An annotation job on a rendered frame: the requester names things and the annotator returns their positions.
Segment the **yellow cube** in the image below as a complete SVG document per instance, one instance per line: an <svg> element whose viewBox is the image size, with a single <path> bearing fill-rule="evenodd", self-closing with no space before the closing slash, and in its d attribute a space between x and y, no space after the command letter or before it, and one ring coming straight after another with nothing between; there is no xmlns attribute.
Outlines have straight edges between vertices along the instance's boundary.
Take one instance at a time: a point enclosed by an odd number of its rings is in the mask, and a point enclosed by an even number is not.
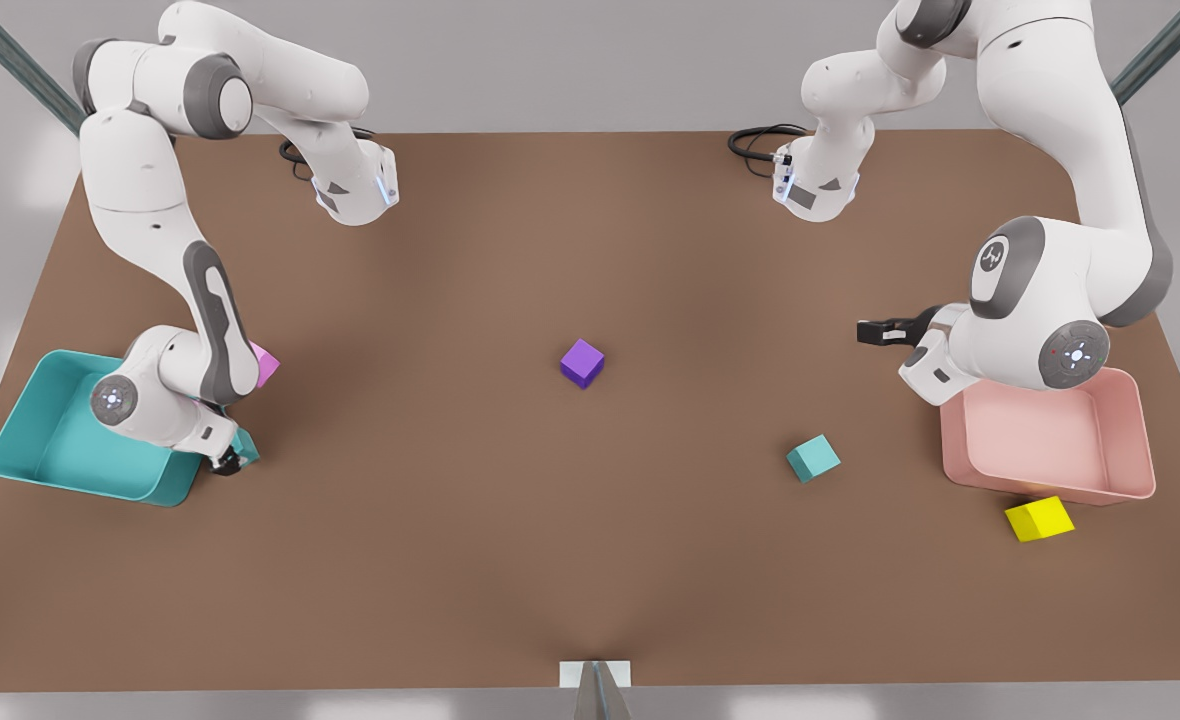
<svg viewBox="0 0 1180 720"><path fill-rule="evenodd" d="M1005 510L1007 521L1020 542L1032 542L1060 536L1075 529L1064 502L1053 496L1021 503Z"/></svg>

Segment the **pink plastic tray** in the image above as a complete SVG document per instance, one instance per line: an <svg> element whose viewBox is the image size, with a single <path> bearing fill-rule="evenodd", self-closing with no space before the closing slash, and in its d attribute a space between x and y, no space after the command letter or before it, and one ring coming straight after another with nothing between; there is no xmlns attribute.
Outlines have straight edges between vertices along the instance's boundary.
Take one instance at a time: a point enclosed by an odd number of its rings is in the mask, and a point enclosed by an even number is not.
<svg viewBox="0 0 1180 720"><path fill-rule="evenodd" d="M1138 382L1122 369L1062 391L975 382L939 419L943 466L961 486L1094 506L1156 489Z"/></svg>

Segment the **silver frame post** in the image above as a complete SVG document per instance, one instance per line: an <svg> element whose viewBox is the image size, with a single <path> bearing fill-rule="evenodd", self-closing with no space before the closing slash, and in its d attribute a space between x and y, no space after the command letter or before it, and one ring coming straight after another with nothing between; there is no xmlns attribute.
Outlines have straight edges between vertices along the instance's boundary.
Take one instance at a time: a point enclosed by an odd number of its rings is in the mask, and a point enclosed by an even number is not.
<svg viewBox="0 0 1180 720"><path fill-rule="evenodd" d="M1147 81L1160 72L1166 64L1180 53L1180 9L1171 18L1169 22L1158 32L1156 37L1134 55L1125 68L1110 83L1112 92L1120 106L1125 106L1130 97Z"/></svg>
<svg viewBox="0 0 1180 720"><path fill-rule="evenodd" d="M74 136L87 117L81 105L0 26L0 65Z"/></svg>
<svg viewBox="0 0 1180 720"><path fill-rule="evenodd" d="M573 720L632 720L625 698L612 682L612 675L602 675L599 660L586 660L573 711Z"/></svg>

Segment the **teal plastic tray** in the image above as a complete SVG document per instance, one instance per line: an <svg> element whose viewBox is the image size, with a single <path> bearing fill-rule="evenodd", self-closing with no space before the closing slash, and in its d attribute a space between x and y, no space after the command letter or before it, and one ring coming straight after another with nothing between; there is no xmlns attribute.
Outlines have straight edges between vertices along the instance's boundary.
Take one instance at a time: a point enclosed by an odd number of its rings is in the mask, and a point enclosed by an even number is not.
<svg viewBox="0 0 1180 720"><path fill-rule="evenodd" d="M171 508L205 457L136 441L101 427L90 395L118 356L51 351L0 430L0 477Z"/></svg>

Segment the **purple cube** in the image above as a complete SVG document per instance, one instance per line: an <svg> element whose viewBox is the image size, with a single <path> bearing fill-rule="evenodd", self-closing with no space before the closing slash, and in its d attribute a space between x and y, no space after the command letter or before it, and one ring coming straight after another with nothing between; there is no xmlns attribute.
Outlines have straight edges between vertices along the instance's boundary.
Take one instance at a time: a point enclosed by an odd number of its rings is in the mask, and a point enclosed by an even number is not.
<svg viewBox="0 0 1180 720"><path fill-rule="evenodd" d="M581 390L586 390L604 368L605 355L585 340L576 340L570 351L560 359L560 373L575 382Z"/></svg>

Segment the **white post foot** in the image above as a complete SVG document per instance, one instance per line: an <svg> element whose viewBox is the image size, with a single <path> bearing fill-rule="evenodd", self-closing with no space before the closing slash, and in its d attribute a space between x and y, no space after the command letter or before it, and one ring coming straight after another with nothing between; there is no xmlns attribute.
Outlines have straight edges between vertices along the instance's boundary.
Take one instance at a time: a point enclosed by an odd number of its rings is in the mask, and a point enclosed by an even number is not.
<svg viewBox="0 0 1180 720"><path fill-rule="evenodd" d="M559 688L581 687L582 674L586 661L560 661L559 662ZM630 688L632 685L631 662L628 660L602 660L596 661L602 675L612 675L612 682L618 688Z"/></svg>

